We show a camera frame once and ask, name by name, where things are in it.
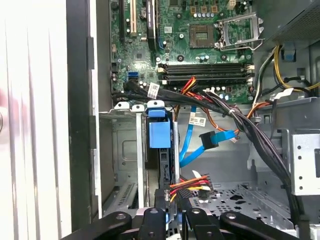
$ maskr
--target ventilated metal panel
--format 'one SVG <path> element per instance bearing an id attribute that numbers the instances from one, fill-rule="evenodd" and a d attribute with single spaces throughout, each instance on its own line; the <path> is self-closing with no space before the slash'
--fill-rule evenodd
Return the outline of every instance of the ventilated metal panel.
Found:
<path id="1" fill-rule="evenodd" d="M 320 39 L 320 4 L 306 9 L 274 37 L 276 42 L 311 41 Z"/>

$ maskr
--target orange wire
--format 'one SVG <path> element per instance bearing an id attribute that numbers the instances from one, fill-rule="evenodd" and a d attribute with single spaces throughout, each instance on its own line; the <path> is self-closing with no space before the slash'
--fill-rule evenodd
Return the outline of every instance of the orange wire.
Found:
<path id="1" fill-rule="evenodd" d="M 194 181 L 199 181 L 199 180 L 206 179 L 207 177 L 208 177 L 208 176 L 202 176 L 202 177 L 190 179 L 190 180 L 188 180 L 188 181 L 179 182 L 179 183 L 177 183 L 177 184 L 172 184 L 172 185 L 170 185 L 170 188 L 174 188 L 174 187 L 178 187 L 178 186 L 184 186 L 184 185 L 187 185 L 187 184 L 192 183 L 192 182 L 194 182 Z"/>

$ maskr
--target black wire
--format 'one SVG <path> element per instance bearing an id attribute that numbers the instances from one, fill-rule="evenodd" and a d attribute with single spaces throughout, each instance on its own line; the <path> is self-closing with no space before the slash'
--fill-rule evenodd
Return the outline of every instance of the black wire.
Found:
<path id="1" fill-rule="evenodd" d="M 127 87 L 139 95 L 147 95 L 147 92 L 144 89 L 139 88 L 134 83 L 127 84 Z M 209 97 L 213 103 L 207 101 L 206 99 L 198 100 L 193 97 L 185 96 L 165 89 L 159 89 L 157 95 L 157 99 L 166 99 L 186 105 L 200 106 L 208 110 L 232 117 L 236 125 L 239 126 L 239 130 L 245 132 L 248 139 L 253 143 L 261 159 L 281 180 L 288 197 L 292 222 L 297 224 L 300 219 L 300 215 L 304 214 L 303 203 L 300 198 L 291 194 L 291 175 L 289 174 L 289 171 L 287 170 L 276 147 L 266 136 L 266 134 L 257 128 L 257 126 L 241 112 L 238 112 L 237 110 L 231 111 L 231 108 L 226 104 L 226 102 L 214 94 L 209 94 Z"/>

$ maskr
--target pcie slot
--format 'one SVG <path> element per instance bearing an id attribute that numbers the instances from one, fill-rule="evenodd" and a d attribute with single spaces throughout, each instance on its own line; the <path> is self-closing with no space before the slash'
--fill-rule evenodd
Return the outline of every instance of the pcie slot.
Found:
<path id="1" fill-rule="evenodd" d="M 136 0 L 131 0 L 130 2 L 130 30 L 131 35 L 137 35 L 137 7 Z"/>
<path id="2" fill-rule="evenodd" d="M 122 44 L 125 43 L 125 0 L 119 0 L 119 35 Z"/>

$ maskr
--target metal bracket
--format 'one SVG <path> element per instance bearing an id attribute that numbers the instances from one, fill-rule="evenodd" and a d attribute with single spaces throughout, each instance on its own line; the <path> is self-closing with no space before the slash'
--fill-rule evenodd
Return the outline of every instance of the metal bracket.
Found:
<path id="1" fill-rule="evenodd" d="M 142 104 L 137 104 L 132 106 L 133 113 L 142 113 L 145 111 L 145 106 Z"/>
<path id="2" fill-rule="evenodd" d="M 162 100 L 151 100 L 151 101 L 147 102 L 146 107 L 148 109 L 164 108 L 165 107 L 165 102 L 162 101 Z"/>
<path id="3" fill-rule="evenodd" d="M 292 194 L 320 195 L 320 134 L 292 135 Z"/>
<path id="4" fill-rule="evenodd" d="M 130 104 L 126 101 L 120 101 L 117 103 L 116 106 L 114 106 L 115 110 L 129 110 Z"/>
<path id="5" fill-rule="evenodd" d="M 231 42 L 231 37 L 229 36 L 230 24 L 237 25 L 243 21 L 250 21 L 252 29 L 251 35 L 253 37 L 248 39 L 237 39 L 235 42 Z M 264 40 L 262 38 L 259 38 L 260 34 L 264 31 L 264 27 L 260 26 L 260 24 L 262 24 L 263 22 L 264 21 L 261 18 L 257 17 L 256 12 L 218 20 L 217 24 L 215 24 L 214 26 L 219 30 L 221 38 L 218 42 L 215 43 L 215 47 L 217 49 L 220 49 L 221 51 L 231 51 L 239 49 L 251 49 L 252 51 L 257 50 L 262 45 Z M 252 47 L 255 42 L 258 42 L 258 45 L 256 47 Z"/>

